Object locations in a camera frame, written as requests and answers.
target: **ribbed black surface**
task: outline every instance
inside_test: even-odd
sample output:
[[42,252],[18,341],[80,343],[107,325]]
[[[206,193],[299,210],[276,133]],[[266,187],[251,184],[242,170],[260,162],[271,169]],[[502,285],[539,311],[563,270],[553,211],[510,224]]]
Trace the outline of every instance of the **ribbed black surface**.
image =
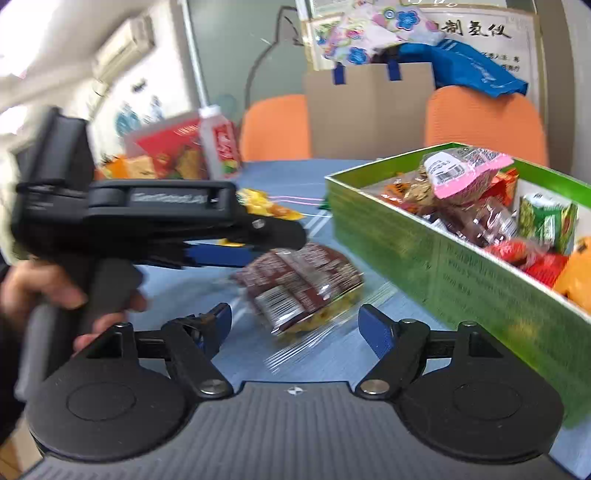
[[[299,387],[303,391],[292,395]],[[27,480],[543,480],[568,479],[548,458],[474,465],[430,450],[385,403],[344,382],[247,383],[234,398],[202,404],[173,440],[108,465],[48,458]]]

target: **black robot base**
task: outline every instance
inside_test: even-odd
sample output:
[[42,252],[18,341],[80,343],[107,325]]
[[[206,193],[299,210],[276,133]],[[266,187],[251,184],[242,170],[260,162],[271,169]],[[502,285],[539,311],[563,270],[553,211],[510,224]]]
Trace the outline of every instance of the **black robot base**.
[[[381,359],[355,390],[245,382],[235,393],[210,362],[215,314],[155,332],[114,326],[27,405],[44,459],[23,478],[572,478],[548,456],[558,393],[478,324],[431,331],[366,305],[359,330]],[[170,378],[139,358],[165,359]],[[430,358],[452,360],[423,375]]]

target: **finger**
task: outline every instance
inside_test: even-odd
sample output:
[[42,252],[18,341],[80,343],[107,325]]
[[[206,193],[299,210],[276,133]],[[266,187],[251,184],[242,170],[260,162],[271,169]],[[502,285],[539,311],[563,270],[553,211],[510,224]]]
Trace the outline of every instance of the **finger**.
[[129,309],[135,312],[145,312],[148,310],[148,300],[136,290],[129,301]]
[[87,297],[58,265],[26,260],[8,271],[0,290],[0,304],[10,317],[26,319],[37,304],[38,294],[67,309],[84,305]]
[[86,348],[92,342],[94,342],[99,335],[100,333],[87,333],[86,335],[80,335],[76,340],[74,340],[74,351],[79,352],[80,350]]
[[126,322],[127,318],[125,313],[109,313],[108,315],[104,315],[103,317],[95,320],[92,324],[92,333],[103,333],[109,327],[115,325],[116,323],[123,323]]

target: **metal screw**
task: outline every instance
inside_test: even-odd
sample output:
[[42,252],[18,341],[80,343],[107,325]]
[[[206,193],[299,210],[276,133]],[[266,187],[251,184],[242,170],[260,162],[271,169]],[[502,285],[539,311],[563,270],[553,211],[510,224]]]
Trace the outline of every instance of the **metal screw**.
[[224,380],[219,380],[217,378],[211,378],[202,382],[199,385],[199,390],[201,393],[211,396],[220,396],[224,395],[229,392],[228,383],[224,382]]
[[256,220],[253,221],[252,226],[254,228],[256,228],[257,230],[260,230],[261,228],[263,228],[265,226],[265,221],[262,218],[257,218]]
[[384,380],[366,380],[361,384],[361,390],[367,395],[381,395],[390,390],[390,385]]

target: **orange chair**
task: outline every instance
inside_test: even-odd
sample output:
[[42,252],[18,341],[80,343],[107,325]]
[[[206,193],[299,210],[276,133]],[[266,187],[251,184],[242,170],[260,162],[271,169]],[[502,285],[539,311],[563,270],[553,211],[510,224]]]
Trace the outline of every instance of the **orange chair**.
[[491,98],[465,87],[437,90],[427,104],[425,146],[459,142],[547,167],[540,116],[523,95]]
[[244,161],[312,158],[305,95],[255,103],[244,115],[240,140]]

